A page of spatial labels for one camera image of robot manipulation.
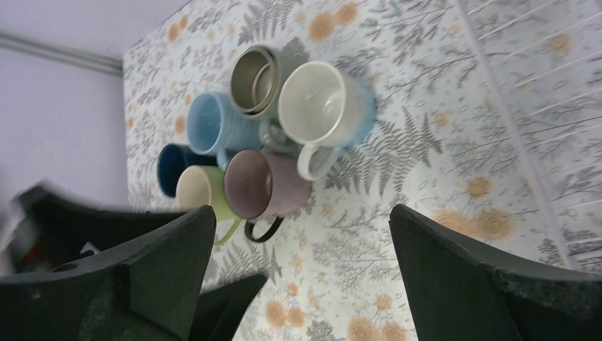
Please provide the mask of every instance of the cup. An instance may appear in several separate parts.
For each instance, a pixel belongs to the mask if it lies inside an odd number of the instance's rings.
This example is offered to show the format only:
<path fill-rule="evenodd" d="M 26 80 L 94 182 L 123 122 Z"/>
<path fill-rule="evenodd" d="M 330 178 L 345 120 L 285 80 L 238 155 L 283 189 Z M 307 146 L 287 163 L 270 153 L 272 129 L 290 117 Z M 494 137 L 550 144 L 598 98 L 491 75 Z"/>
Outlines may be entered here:
<path fill-rule="evenodd" d="M 297 161 L 302 178 L 325 175 L 344 148 L 361 141 L 372 129 L 376 103 L 369 88 L 339 72 L 332 64 L 311 61 L 286 80 L 278 100 L 284 132 L 304 145 Z M 323 147 L 324 160 L 312 169 L 312 157 Z"/>
<path fill-rule="evenodd" d="M 218 222 L 234 219 L 228 232 L 214 245 L 225 244 L 241 223 L 224 196 L 224 174 L 217 167 L 190 166 L 184 170 L 177 182 L 175 199 L 184 210 L 194 210 L 203 205 L 211 205 Z"/>
<path fill-rule="evenodd" d="M 216 156 L 221 170 L 226 169 L 236 152 L 261 148 L 258 130 L 257 121 L 243 119 L 229 95 L 219 92 L 197 95 L 186 118 L 190 149 L 200 155 Z"/>
<path fill-rule="evenodd" d="M 163 194 L 175 197 L 177 180 L 184 170 L 193 165 L 217 166 L 213 156 L 197 155 L 182 144 L 168 144 L 157 158 L 157 179 Z"/>
<path fill-rule="evenodd" d="M 258 120 L 264 146 L 279 153 L 297 153 L 278 123 L 278 96 L 284 82 L 302 62 L 275 48 L 255 45 L 234 65 L 230 80 L 232 104 L 245 119 Z"/>
<path fill-rule="evenodd" d="M 301 208 L 310 196 L 312 183 L 301 179 L 296 163 L 290 156 L 253 149 L 232 158 L 224 175 L 226 200 L 237 215 L 247 219 L 245 235 L 251 241 L 270 239 L 284 216 Z M 270 229 L 255 238 L 255 221 L 273 215 L 277 217 Z"/>

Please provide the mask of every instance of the black mug handle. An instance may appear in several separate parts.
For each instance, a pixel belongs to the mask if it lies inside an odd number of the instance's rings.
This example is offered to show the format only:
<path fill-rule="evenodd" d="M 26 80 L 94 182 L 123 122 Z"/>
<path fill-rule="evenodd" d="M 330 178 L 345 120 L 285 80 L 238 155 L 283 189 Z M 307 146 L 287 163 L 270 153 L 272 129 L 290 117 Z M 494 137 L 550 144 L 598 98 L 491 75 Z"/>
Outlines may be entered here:
<path fill-rule="evenodd" d="M 278 231 L 278 228 L 280 227 L 280 224 L 282 224 L 283 220 L 284 220 L 284 217 L 276 217 L 276 219 L 274 220 L 274 222 L 272 223 L 272 226 L 270 226 L 268 231 L 259 238 L 253 237 L 253 228 L 255 228 L 255 223 L 249 222 L 247 220 L 245 223 L 245 235 L 252 242 L 265 243 L 268 241 L 268 239 L 270 239 L 276 233 L 276 231 Z"/>

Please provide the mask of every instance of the floral pattern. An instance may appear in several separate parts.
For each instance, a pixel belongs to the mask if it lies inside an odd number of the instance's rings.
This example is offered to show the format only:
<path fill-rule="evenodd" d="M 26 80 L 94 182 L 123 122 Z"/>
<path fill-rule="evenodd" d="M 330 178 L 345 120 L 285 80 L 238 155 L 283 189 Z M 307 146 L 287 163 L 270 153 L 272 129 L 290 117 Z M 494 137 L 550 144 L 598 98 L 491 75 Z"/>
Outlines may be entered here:
<path fill-rule="evenodd" d="M 249 242 L 239 229 L 213 250 L 203 291 L 258 272 L 269 278 L 235 340 L 417 340 L 388 227 L 398 203 L 518 256 L 602 271 L 602 58 L 600 42 L 588 40 L 599 20 L 566 32 L 564 21 L 540 20 L 599 9 L 593 0 L 550 2 L 535 17 L 531 1 L 468 0 L 464 23 L 447 0 L 196 0 L 125 54 L 129 199 L 139 210 L 177 208 L 158 187 L 156 158 L 168 143 L 187 143 L 194 96 L 227 92 L 236 57 L 253 44 L 329 61 L 376 95 L 372 132 L 269 242 Z M 502 18 L 516 22 L 501 27 Z M 471 49 L 472 31 L 484 59 Z M 230 224 L 220 222 L 216 238 Z"/>

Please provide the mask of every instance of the light blue mug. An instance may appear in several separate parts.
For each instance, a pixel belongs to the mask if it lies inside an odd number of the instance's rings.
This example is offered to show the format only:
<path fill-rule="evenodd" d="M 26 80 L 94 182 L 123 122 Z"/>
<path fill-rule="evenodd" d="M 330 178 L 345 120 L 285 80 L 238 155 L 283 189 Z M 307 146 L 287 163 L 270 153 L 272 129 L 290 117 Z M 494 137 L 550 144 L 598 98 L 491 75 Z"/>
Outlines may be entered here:
<path fill-rule="evenodd" d="M 190 149 L 199 155 L 217 157 L 226 170 L 232 157 L 244 149 L 260 149 L 259 123 L 243 119 L 229 94 L 202 92 L 192 101 L 186 118 Z"/>

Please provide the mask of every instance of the table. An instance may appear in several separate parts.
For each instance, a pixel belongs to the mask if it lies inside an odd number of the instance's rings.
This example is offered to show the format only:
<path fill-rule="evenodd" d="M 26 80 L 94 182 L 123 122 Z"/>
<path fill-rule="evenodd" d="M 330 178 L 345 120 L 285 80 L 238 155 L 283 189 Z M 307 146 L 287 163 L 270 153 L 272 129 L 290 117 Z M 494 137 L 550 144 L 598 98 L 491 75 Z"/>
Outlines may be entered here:
<path fill-rule="evenodd" d="M 370 82 L 378 121 L 269 242 L 247 242 L 239 229 L 213 251 L 203 290 L 269 274 L 236 340 L 417 340 L 388 231 L 397 203 L 500 249 L 565 265 L 465 27 L 445 0 L 184 6 L 124 56 L 132 205 L 175 208 L 158 187 L 155 160 L 165 144 L 187 143 L 195 94 L 227 92 L 234 61 L 255 43 Z"/>

